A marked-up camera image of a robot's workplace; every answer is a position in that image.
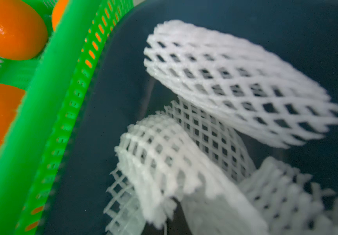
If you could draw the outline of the white foam net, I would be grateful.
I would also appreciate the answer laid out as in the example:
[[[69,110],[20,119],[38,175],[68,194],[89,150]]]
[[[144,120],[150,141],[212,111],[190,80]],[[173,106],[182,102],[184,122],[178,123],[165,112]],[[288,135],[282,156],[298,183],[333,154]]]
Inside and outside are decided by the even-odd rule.
[[[257,170],[239,134],[213,115],[183,98],[171,101],[164,112],[231,181],[239,183]]]
[[[170,20],[146,42],[148,74],[263,144],[302,146],[338,125],[338,104],[325,88],[244,38]]]
[[[338,196],[311,174],[267,157],[239,183],[271,235],[338,235]]]
[[[268,226],[236,184],[167,115],[151,115],[121,135],[118,167],[145,220],[157,228],[178,205],[194,235],[266,235]]]

